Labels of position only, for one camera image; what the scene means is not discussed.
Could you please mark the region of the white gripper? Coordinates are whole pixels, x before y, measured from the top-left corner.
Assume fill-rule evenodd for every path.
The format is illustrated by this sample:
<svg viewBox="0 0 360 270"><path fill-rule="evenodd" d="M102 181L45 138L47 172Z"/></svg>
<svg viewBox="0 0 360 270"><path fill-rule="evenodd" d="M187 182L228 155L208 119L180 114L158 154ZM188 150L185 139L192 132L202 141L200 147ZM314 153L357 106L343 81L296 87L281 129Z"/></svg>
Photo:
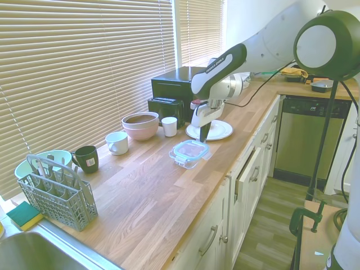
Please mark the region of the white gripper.
<svg viewBox="0 0 360 270"><path fill-rule="evenodd" d="M199 141L207 140L211 121L218 119L224 109L223 101L204 101L194 109L191 124L200 128Z"/></svg>

